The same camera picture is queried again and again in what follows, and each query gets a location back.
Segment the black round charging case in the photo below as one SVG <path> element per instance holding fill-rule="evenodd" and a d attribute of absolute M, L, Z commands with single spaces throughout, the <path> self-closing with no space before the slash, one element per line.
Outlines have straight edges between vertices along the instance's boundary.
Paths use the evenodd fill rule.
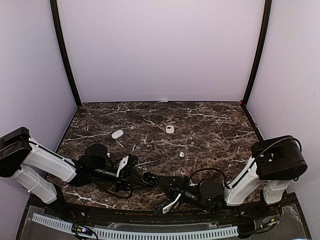
<path fill-rule="evenodd" d="M 149 186 L 155 186 L 156 177 L 157 176 L 151 172 L 144 172 L 141 180 Z"/>

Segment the white oval charging case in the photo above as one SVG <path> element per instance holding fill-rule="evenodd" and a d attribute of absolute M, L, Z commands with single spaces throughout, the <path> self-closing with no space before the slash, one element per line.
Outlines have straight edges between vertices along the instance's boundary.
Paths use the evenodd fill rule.
<path fill-rule="evenodd" d="M 111 134 L 112 139 L 117 140 L 124 135 L 124 131 L 122 129 L 116 130 Z"/>

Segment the beige gold-rimmed charging case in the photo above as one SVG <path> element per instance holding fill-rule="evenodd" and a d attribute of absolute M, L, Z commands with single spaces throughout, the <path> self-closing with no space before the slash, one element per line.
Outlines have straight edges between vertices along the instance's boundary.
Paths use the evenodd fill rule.
<path fill-rule="evenodd" d="M 165 131 L 167 134 L 173 134 L 175 132 L 175 127 L 173 125 L 167 125 Z"/>

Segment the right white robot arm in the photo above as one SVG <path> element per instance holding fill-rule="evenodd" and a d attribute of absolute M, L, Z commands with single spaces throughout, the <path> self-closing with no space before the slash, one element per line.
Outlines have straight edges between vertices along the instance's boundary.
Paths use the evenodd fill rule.
<path fill-rule="evenodd" d="M 255 213 L 266 217 L 282 200 L 290 181 L 296 181 L 307 168 L 302 145 L 297 138 L 285 135 L 259 141 L 252 145 L 249 160 L 230 183 L 202 179 L 195 185 L 191 184 L 192 178 L 202 171 L 217 172 L 226 180 L 226 174 L 216 167 L 199 169 L 191 176 L 157 175 L 155 182 L 167 199 L 152 209 L 157 214 L 168 214 L 180 204 L 188 203 L 205 212 L 220 212 L 226 207 L 242 205 L 255 189 L 266 183 L 262 199 L 255 205 Z"/>

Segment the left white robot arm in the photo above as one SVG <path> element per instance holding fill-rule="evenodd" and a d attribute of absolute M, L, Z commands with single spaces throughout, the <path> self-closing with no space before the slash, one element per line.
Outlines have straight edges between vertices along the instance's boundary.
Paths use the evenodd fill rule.
<path fill-rule="evenodd" d="M 79 160 L 63 157 L 39 144 L 30 136 L 26 127 L 20 127 L 0 138 L 0 176 L 20 184 L 60 218 L 67 218 L 70 206 L 63 201 L 60 189 L 46 181 L 35 170 L 49 173 L 74 187 L 102 182 L 115 184 L 115 191 L 108 194 L 118 197 L 119 192 L 148 188 L 155 185 L 151 174 L 140 174 L 134 169 L 138 158 L 127 155 L 114 163 L 106 146 L 96 143 L 87 147 Z"/>

